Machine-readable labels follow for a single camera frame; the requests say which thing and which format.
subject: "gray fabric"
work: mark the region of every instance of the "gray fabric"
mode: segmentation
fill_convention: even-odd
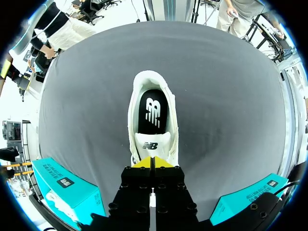
[[[247,20],[268,11],[268,9],[257,0],[231,0],[231,2],[239,15]]]
[[[179,163],[200,220],[218,199],[277,173],[285,116],[279,73],[250,44],[183,22],[145,22],[94,35],[62,53],[42,95],[39,142],[98,185],[107,210],[130,165],[133,79],[154,70],[176,96]]]

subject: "khaki pants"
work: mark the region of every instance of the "khaki pants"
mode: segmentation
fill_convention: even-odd
[[[96,34],[94,27],[75,18],[69,20],[48,38],[49,43],[57,50],[67,50],[76,43]]]
[[[230,17],[227,14],[227,4],[224,0],[221,0],[222,3],[219,7],[219,14],[218,14],[218,22],[216,28],[222,31],[228,31],[229,33],[243,38],[247,33],[249,27],[251,26],[252,20],[247,20],[239,16],[238,18]]]

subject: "office chair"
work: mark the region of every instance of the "office chair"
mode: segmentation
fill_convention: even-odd
[[[84,1],[79,9],[80,12],[85,15],[84,17],[80,18],[80,20],[83,21],[85,19],[87,23],[91,22],[93,26],[95,25],[93,23],[94,19],[104,18],[104,16],[97,16],[95,14],[99,9],[94,8],[94,6],[92,5],[92,0]]]
[[[107,8],[111,5],[117,5],[117,2],[122,2],[121,0],[102,0],[100,4],[104,4],[103,9],[107,10]]]

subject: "hand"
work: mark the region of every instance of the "hand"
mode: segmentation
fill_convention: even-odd
[[[46,49],[46,51],[45,51],[45,57],[46,57],[47,59],[53,58],[54,55],[55,55],[55,53],[54,53],[54,48],[48,48],[48,49]]]
[[[281,35],[277,35],[280,39],[284,39],[284,33],[280,31]]]
[[[232,14],[231,14],[231,11],[233,11],[234,13],[236,13],[237,15],[239,15],[238,13],[237,13],[237,10],[233,7],[233,6],[229,6],[228,8],[227,8],[227,14],[230,16],[230,17],[234,17]]]

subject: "teal shoe box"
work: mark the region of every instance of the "teal shoe box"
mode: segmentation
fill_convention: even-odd
[[[211,223],[213,225],[222,223],[244,210],[262,193],[269,192],[274,194],[285,186],[287,182],[288,179],[272,173],[247,188],[222,196],[210,218]]]
[[[77,220],[82,224],[91,224],[91,213],[106,216],[97,186],[77,177],[52,158],[35,160],[32,162],[32,166],[38,187],[48,206],[65,223],[80,230],[76,222],[55,207],[53,201],[46,199],[46,194],[50,190],[53,190],[72,208]]]

